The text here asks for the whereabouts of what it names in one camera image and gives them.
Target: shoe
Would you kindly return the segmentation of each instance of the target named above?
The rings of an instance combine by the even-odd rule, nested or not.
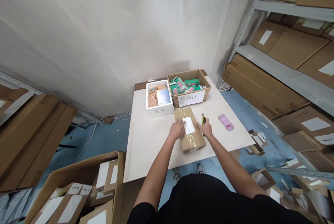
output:
[[[201,163],[197,164],[197,173],[198,174],[205,174],[205,168],[203,167],[203,165]]]
[[[176,181],[176,183],[178,183],[181,177],[182,176],[181,176],[180,170],[178,168],[174,168],[173,169],[173,179]]]

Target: person's right hand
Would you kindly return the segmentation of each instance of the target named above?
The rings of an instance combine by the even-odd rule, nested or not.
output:
[[[212,135],[212,128],[211,128],[211,125],[209,123],[208,118],[205,119],[205,124],[204,125],[202,125],[200,123],[197,123],[197,126],[199,127],[199,129],[202,131],[202,133],[205,136],[211,136]]]

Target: person's hand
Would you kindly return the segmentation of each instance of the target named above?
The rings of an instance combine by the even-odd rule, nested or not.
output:
[[[197,126],[199,127],[199,129],[202,131],[202,133],[205,135],[205,136],[212,136],[212,128],[211,128],[211,125],[209,123],[209,119],[208,118],[205,118],[205,124],[202,125],[200,123],[197,123]]]
[[[185,121],[182,122],[181,119],[177,119],[175,123],[172,124],[169,130],[169,137],[171,137],[173,140],[179,139],[182,134],[185,132],[184,128]]]

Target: white table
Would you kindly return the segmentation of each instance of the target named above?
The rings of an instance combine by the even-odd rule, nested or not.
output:
[[[218,141],[232,151],[254,144],[253,139],[239,121],[231,107],[220,94],[212,80],[206,76],[211,84],[210,93],[206,102],[191,107],[198,122],[201,122],[202,113],[210,119],[212,132]],[[125,160],[123,183],[145,177],[151,165],[164,144],[170,126],[175,122],[174,114],[152,118],[146,113],[146,90],[134,92],[132,115],[128,138],[128,147]],[[227,131],[218,119],[218,115],[225,116],[234,125],[234,130]],[[204,137],[206,146],[193,153],[183,154],[180,140],[176,140],[168,169],[179,167],[202,159],[215,156],[215,152]]]

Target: person's left hand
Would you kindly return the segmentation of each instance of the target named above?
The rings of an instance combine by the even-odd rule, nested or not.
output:
[[[171,137],[173,140],[179,139],[185,131],[184,124],[185,121],[182,122],[181,119],[177,119],[175,123],[173,123],[170,127],[168,136]]]

